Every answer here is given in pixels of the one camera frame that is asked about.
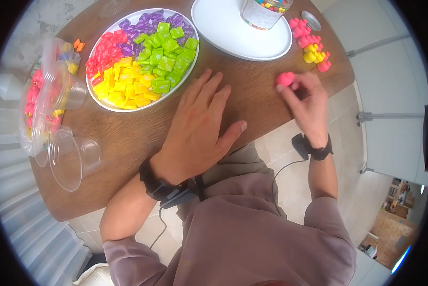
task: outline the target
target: hand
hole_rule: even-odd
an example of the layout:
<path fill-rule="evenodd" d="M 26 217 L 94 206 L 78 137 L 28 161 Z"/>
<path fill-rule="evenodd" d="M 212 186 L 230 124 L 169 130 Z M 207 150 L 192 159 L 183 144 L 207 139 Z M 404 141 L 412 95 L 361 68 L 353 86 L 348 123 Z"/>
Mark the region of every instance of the hand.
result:
<path fill-rule="evenodd" d="M 298 127 L 306 134 L 313 148 L 325 148 L 328 143 L 326 124 L 328 95 L 319 77 L 312 73 L 295 74 L 291 88 L 277 85 L 276 90 L 288 104 Z M 305 88 L 308 97 L 300 100 L 294 90 Z"/>
<path fill-rule="evenodd" d="M 187 87 L 161 151 L 150 159 L 156 177 L 172 185 L 202 174 L 220 161 L 247 128 L 245 121 L 238 121 L 219 138 L 231 86 L 216 93 L 223 74 L 209 79 L 211 73 L 207 69 Z"/>

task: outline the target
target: mauve shirt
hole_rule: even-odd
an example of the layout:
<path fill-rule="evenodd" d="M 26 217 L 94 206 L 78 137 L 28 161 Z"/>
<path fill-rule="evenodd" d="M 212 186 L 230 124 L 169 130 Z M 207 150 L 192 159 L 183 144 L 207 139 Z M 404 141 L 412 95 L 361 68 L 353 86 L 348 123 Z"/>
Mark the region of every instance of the mauve shirt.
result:
<path fill-rule="evenodd" d="M 168 267 L 133 237 L 103 244 L 116 286 L 348 285 L 357 253 L 338 202 L 315 199 L 304 226 L 281 217 L 272 202 L 273 177 L 246 174 L 206 189 L 207 199 L 180 206 L 182 246 Z"/>

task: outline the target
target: tile floor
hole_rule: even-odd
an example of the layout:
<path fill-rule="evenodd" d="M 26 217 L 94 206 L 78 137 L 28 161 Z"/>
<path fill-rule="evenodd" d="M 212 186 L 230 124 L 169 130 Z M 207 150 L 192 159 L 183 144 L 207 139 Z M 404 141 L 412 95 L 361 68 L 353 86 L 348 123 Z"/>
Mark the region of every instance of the tile floor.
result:
<path fill-rule="evenodd" d="M 359 174 L 366 152 L 364 133 L 357 127 L 355 119 L 359 110 L 355 84 L 329 99 L 328 131 L 338 176 L 338 201 L 347 230 L 356 246 L 373 226 L 392 181 L 392 177 L 387 175 L 371 172 Z M 301 160 L 291 144 L 291 138 L 298 133 L 300 130 L 295 120 L 292 120 L 256 140 L 257 152 L 268 167 L 277 172 L 284 165 Z M 296 163 L 285 168 L 276 179 L 279 187 L 278 204 L 285 210 L 288 220 L 299 224 L 303 224 L 304 212 L 311 202 L 308 167 L 308 162 Z M 168 229 L 154 246 L 166 265 L 182 244 L 182 225 L 176 211 L 172 208 L 162 213 Z M 102 252 L 99 222 L 103 212 L 104 209 L 97 210 L 69 222 L 93 253 Z M 156 206 L 136 234 L 136 239 L 150 246 L 163 227 Z"/>

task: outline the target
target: fingernail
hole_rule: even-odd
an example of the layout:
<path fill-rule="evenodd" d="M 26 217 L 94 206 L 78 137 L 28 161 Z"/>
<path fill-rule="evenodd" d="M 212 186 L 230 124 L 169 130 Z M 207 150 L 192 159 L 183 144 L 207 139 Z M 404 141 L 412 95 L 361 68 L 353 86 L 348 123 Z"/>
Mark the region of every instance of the fingernail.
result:
<path fill-rule="evenodd" d="M 283 86 L 282 84 L 278 84 L 278 85 L 276 86 L 276 90 L 277 90 L 277 92 L 281 92 L 283 89 L 284 89 L 284 86 Z"/>
<path fill-rule="evenodd" d="M 244 122 L 241 124 L 241 132 L 244 132 L 244 130 L 247 128 L 247 122 Z"/>

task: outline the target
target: wrist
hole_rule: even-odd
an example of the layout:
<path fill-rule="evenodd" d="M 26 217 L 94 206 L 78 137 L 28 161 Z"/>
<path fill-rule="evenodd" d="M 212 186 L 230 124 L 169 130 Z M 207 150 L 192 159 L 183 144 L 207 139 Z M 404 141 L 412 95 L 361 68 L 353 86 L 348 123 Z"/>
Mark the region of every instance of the wrist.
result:
<path fill-rule="evenodd" d="M 181 168 L 177 167 L 171 160 L 168 160 L 168 157 L 161 151 L 150 158 L 150 167 L 154 171 L 156 178 L 162 178 L 173 186 L 177 186 L 187 179 L 180 174 Z"/>
<path fill-rule="evenodd" d="M 306 134 L 306 137 L 308 137 L 309 143 L 311 144 L 312 148 L 314 148 L 314 149 L 325 148 L 328 144 L 328 132 L 327 131 L 320 133 L 318 135 Z"/>

